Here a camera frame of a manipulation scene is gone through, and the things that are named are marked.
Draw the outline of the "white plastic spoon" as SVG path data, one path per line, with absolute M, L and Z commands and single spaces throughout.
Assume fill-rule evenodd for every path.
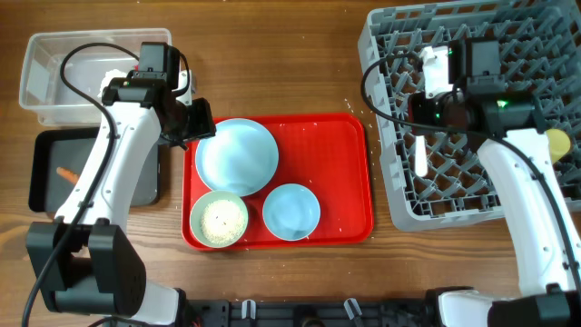
M 426 139 L 424 135 L 416 136 L 414 155 L 414 172 L 419 177 L 425 177 L 428 174 L 428 159 Z

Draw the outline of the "light blue plate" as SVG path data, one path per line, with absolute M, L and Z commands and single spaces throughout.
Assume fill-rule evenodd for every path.
M 272 179 L 279 148 L 262 124 L 232 118 L 216 124 L 215 136 L 199 142 L 194 162 L 208 188 L 243 197 L 257 193 Z

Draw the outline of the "white tissue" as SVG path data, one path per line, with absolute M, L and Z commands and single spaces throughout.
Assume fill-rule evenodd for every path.
M 99 94 L 97 95 L 98 98 L 102 98 L 103 97 L 103 93 L 104 93 L 104 88 L 106 86 L 109 85 L 109 83 L 114 79 L 114 78 L 125 78 L 127 76 L 127 72 L 121 71 L 119 69 L 113 69 L 110 71 L 107 71 L 104 75 L 104 78 L 100 84 L 99 87 Z

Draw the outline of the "green bowl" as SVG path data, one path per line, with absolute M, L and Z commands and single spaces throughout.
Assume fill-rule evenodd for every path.
M 214 249 L 225 248 L 225 247 L 231 246 L 231 245 L 236 243 L 235 242 L 235 243 L 229 244 L 228 246 L 225 246 L 225 247 L 214 246 L 214 245 L 211 245 L 202 234 L 201 225 L 200 225 L 202 211 L 210 203 L 212 203 L 214 201 L 219 201 L 219 200 L 229 200 L 229 201 L 233 201 L 233 202 L 237 203 L 242 208 L 244 213 L 246 214 L 246 218 L 247 218 L 246 228 L 245 228 L 243 234 L 241 235 L 241 237 L 236 242 L 238 242 L 242 238 L 242 236 L 245 234 L 246 229 L 247 229 L 248 224 L 249 224 L 248 209 L 247 209 L 244 201 L 238 195 L 231 193 L 231 192 L 227 192 L 227 191 L 211 191 L 211 192 L 208 192 L 207 194 L 205 194 L 204 196 L 202 196 L 199 200 L 196 201 L 196 203 L 194 204 L 192 211 L 190 213 L 190 230 L 199 243 L 201 243 L 202 245 L 204 245 L 206 247 L 210 247 L 210 248 L 214 248 Z

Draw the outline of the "yellow plastic cup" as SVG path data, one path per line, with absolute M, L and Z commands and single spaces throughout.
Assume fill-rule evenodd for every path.
M 546 135 L 551 163 L 555 164 L 571 151 L 571 139 L 566 132 L 556 128 L 548 129 Z

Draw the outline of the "orange carrot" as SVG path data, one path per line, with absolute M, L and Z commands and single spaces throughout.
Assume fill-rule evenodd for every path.
M 80 176 L 77 173 L 74 173 L 71 170 L 63 167 L 57 167 L 56 173 L 71 184 L 77 184 L 80 178 Z

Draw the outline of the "light blue bowl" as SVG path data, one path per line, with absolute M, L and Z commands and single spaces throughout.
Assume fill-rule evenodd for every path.
M 320 217 L 317 196 L 297 183 L 276 187 L 267 195 L 262 206 L 265 226 L 276 238 L 286 242 L 308 238 L 317 228 Z

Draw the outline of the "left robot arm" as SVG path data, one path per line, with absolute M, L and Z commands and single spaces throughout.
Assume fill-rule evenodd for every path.
M 102 122 L 85 167 L 50 223 L 33 223 L 26 249 L 34 269 L 32 298 L 50 312 L 95 315 L 101 322 L 193 326 L 199 319 L 185 292 L 148 279 L 126 234 L 145 159 L 157 144 L 185 147 L 213 137 L 207 100 L 181 101 L 190 87 L 185 56 L 145 42 L 137 67 L 115 77 L 95 107 Z

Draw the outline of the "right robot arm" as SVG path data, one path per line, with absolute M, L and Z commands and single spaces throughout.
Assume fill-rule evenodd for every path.
M 417 67 L 423 91 L 409 98 L 415 134 L 465 133 L 497 192 L 517 257 L 516 299 L 475 290 L 444 291 L 444 326 L 577 326 L 580 238 L 550 157 L 536 97 L 510 91 L 499 42 L 470 38 L 427 46 Z

